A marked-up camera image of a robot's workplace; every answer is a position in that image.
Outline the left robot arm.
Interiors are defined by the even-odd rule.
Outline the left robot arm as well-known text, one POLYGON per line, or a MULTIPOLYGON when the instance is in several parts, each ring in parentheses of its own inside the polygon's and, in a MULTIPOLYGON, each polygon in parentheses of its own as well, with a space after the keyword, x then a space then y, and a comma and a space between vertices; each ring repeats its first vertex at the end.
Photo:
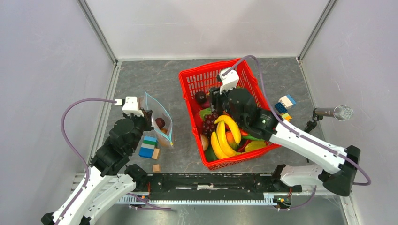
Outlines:
POLYGON ((113 187, 101 195, 99 191, 126 166, 145 131, 152 131, 152 110, 141 109, 143 116, 123 114, 109 131, 104 144, 91 159, 89 175, 85 175, 67 201, 55 212, 41 218, 44 225, 93 225, 128 191, 142 191, 147 177, 139 166, 128 166, 113 187))

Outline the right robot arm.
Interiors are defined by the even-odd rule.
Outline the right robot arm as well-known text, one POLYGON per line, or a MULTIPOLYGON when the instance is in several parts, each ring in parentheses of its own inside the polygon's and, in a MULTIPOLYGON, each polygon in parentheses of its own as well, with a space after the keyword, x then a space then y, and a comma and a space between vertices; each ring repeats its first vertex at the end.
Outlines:
POLYGON ((284 146, 313 161, 313 166, 279 165, 271 186, 284 191, 288 186, 322 185, 328 191, 349 196, 359 169, 360 149, 347 148, 322 141, 300 130, 271 110, 261 108, 246 89, 211 88, 210 105, 219 118, 231 117, 233 124, 257 139, 284 146))

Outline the brown toy potato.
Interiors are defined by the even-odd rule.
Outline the brown toy potato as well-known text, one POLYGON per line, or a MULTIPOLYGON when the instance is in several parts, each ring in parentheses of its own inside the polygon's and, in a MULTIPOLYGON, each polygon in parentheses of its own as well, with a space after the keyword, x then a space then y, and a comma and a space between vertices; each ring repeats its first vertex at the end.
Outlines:
POLYGON ((163 147, 163 148, 170 148, 170 142, 168 140, 164 140, 164 139, 158 139, 158 144, 163 147))

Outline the clear zip top bag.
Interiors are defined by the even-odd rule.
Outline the clear zip top bag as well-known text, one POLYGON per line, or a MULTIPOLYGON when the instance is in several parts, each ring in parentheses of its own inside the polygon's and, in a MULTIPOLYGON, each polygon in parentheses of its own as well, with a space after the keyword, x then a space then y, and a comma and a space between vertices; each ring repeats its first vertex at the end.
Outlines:
POLYGON ((145 109, 152 110, 152 124, 159 144, 165 148, 173 148, 173 121, 168 111, 147 91, 144 91, 143 106, 145 109))

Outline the purple toy grapes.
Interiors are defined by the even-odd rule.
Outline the purple toy grapes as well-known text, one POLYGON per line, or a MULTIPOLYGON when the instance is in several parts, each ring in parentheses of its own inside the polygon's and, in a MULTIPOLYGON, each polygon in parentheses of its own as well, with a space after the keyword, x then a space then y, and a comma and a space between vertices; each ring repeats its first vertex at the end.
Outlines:
POLYGON ((215 121, 219 117, 218 114, 213 113, 204 116, 204 121, 202 124, 202 134, 207 138, 211 137, 211 134, 216 130, 215 121))

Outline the dark round toy plum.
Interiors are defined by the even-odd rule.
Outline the dark round toy plum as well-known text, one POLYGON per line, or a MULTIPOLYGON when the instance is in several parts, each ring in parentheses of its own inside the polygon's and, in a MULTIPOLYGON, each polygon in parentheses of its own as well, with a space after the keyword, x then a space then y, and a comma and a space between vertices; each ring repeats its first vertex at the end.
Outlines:
POLYGON ((199 105, 203 105, 207 102, 207 95, 203 91, 198 91, 195 93, 194 99, 199 105))

